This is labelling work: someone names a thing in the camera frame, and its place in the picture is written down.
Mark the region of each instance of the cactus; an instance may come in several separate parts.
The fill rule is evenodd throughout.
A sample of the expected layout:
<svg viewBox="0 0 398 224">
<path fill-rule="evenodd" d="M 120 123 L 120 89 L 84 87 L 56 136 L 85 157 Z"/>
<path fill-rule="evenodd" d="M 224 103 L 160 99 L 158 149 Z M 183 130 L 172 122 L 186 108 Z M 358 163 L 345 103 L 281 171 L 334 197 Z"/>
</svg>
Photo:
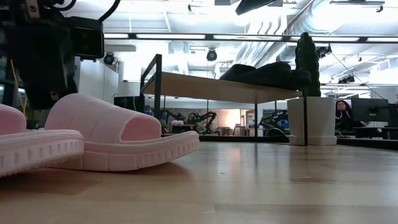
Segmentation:
<svg viewBox="0 0 398 224">
<path fill-rule="evenodd" d="M 300 40 L 298 40 L 295 53 L 296 69 L 306 70 L 311 73 L 311 84 L 308 86 L 308 96 L 321 96 L 319 57 L 317 48 L 307 32 L 304 32 Z"/>
</svg>

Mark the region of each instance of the wooden floor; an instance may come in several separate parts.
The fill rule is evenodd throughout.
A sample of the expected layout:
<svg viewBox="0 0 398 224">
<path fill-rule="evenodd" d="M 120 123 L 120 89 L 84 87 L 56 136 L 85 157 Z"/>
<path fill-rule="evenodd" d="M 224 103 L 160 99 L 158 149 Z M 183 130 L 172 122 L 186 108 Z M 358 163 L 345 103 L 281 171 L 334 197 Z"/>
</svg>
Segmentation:
<svg viewBox="0 0 398 224">
<path fill-rule="evenodd" d="M 0 179 L 1 223 L 398 223 L 398 152 L 207 143 L 123 173 Z"/>
</svg>

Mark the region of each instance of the person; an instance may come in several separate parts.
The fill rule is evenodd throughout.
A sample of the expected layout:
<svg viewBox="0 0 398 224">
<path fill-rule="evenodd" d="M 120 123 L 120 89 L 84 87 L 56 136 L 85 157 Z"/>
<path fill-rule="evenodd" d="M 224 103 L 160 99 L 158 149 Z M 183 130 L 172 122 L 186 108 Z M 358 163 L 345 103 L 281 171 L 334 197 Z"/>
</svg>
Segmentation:
<svg viewBox="0 0 398 224">
<path fill-rule="evenodd" d="M 354 128 L 364 127 L 360 121 L 354 121 L 351 107 L 344 100 L 336 101 L 336 130 L 352 131 Z"/>
</svg>

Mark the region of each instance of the white planter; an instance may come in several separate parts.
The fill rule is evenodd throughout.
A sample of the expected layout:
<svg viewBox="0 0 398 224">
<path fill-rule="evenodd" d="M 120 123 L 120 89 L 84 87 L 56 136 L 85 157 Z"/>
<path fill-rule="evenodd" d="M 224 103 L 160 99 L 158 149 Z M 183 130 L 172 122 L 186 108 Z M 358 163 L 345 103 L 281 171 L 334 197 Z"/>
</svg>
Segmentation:
<svg viewBox="0 0 398 224">
<path fill-rule="evenodd" d="M 334 146 L 335 136 L 335 101 L 327 97 L 307 97 L 308 144 L 314 146 Z M 304 108 L 303 98 L 287 102 L 290 134 L 289 142 L 294 145 L 304 144 Z"/>
</svg>

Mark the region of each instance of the ductwork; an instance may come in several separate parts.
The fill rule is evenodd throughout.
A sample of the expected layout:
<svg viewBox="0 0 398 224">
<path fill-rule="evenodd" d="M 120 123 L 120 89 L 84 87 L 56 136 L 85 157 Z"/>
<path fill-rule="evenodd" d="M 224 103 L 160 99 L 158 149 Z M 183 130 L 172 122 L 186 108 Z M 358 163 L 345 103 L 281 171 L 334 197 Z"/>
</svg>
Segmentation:
<svg viewBox="0 0 398 224">
<path fill-rule="evenodd" d="M 318 35 L 328 35 L 337 30 L 344 23 L 344 19 L 333 16 L 329 1 L 314 0 L 303 14 L 285 31 L 285 35 L 301 35 L 303 32 Z M 274 61 L 290 63 L 295 58 L 295 46 L 277 42 L 272 44 L 263 58 L 257 61 L 255 67 L 261 67 Z"/>
<path fill-rule="evenodd" d="M 185 53 L 187 53 L 188 49 L 188 44 L 185 42 L 182 42 L 181 40 L 175 40 L 171 42 L 169 51 L 171 50 L 177 59 L 177 67 L 182 75 L 189 75 L 189 69 L 188 69 L 188 60 L 185 56 Z"/>
<path fill-rule="evenodd" d="M 286 29 L 286 26 L 286 15 L 280 14 L 272 16 L 267 21 L 251 22 L 248 34 L 281 34 Z M 234 63 L 254 66 L 261 59 L 261 55 L 264 55 L 270 47 L 271 43 L 268 42 L 245 42 L 241 45 Z"/>
</svg>

